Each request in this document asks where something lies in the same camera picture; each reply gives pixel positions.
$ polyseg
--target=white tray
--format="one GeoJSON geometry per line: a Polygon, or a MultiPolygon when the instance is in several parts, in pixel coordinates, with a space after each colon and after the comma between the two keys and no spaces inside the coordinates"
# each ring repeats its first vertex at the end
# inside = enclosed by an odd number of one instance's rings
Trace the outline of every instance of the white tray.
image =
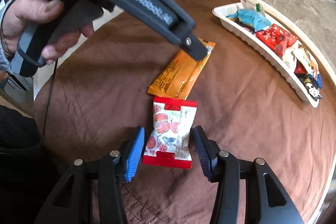
{"type": "MultiPolygon", "coordinates": [[[[235,14],[238,9],[243,9],[243,5],[240,2],[216,7],[212,10],[212,13],[220,19],[222,25],[226,29],[228,29],[230,32],[233,32],[236,36],[240,37],[243,41],[252,46],[263,57],[265,57],[266,60],[268,60],[271,65],[273,65],[273,67],[276,68],[278,72],[280,72],[280,74],[292,86],[292,88],[296,91],[296,94],[302,100],[310,102],[310,104],[316,108],[319,105],[319,100],[313,100],[313,98],[306,90],[305,86],[296,77],[296,75],[290,71],[289,67],[281,60],[281,58],[278,57],[269,47],[267,47],[254,35],[249,33],[243,27],[239,26],[237,23],[226,18],[226,16],[235,14]]],[[[272,24],[275,23],[285,29],[283,25],[277,22],[270,15],[265,14],[265,16],[272,24]]]]}

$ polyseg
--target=silver screw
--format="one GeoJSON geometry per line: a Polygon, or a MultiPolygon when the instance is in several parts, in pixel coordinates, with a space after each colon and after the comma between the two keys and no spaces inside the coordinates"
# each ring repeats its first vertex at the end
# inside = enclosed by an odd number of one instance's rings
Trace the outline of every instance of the silver screw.
{"type": "Polygon", "coordinates": [[[120,152],[118,150],[112,150],[110,152],[110,156],[113,157],[113,158],[116,158],[120,155],[120,152]]]}
{"type": "Polygon", "coordinates": [[[264,165],[264,164],[265,164],[265,160],[262,159],[262,158],[256,158],[256,159],[255,159],[255,162],[256,162],[257,164],[259,164],[259,165],[264,165]]]}
{"type": "Polygon", "coordinates": [[[83,160],[82,159],[77,159],[73,162],[73,164],[76,165],[76,166],[80,166],[80,165],[83,164],[83,160]]]}
{"type": "Polygon", "coordinates": [[[191,45],[191,38],[190,38],[190,37],[187,37],[187,38],[185,39],[185,43],[186,43],[188,46],[190,46],[190,45],[191,45]]]}
{"type": "Polygon", "coordinates": [[[220,150],[219,155],[223,158],[226,158],[229,156],[229,152],[227,152],[226,150],[220,150]]]}

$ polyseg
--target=gray sleeve cuff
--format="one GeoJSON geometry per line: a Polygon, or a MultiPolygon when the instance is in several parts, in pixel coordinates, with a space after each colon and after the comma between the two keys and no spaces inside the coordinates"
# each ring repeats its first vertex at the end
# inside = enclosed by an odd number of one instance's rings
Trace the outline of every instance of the gray sleeve cuff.
{"type": "MultiPolygon", "coordinates": [[[[6,5],[0,10],[0,27],[2,24],[2,19],[8,9],[8,7],[14,2],[15,0],[9,0],[6,5]]],[[[13,74],[11,70],[11,63],[6,58],[5,53],[3,52],[2,44],[0,46],[0,70],[6,70],[8,73],[13,74]]]]}

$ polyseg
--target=orange wrapper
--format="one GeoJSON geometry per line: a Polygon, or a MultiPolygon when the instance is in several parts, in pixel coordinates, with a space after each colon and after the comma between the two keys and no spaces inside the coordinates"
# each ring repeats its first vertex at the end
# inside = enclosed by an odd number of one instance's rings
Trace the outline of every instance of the orange wrapper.
{"type": "Polygon", "coordinates": [[[204,59],[195,61],[183,50],[179,50],[165,70],[150,85],[147,93],[186,100],[216,45],[214,42],[202,39],[200,41],[208,49],[204,59]]]}

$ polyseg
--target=person's hand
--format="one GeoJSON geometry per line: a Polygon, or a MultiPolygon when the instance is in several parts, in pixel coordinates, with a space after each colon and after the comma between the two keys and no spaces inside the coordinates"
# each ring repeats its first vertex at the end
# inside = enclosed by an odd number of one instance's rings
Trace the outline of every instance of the person's hand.
{"type": "MultiPolygon", "coordinates": [[[[28,21],[45,24],[60,15],[64,4],[60,0],[15,0],[5,13],[1,24],[1,43],[5,55],[11,59],[18,41],[28,21]]],[[[80,34],[89,37],[94,33],[92,22],[80,30],[63,35],[54,45],[47,45],[42,50],[42,57],[47,64],[61,57],[68,48],[74,46],[80,34]]]]}

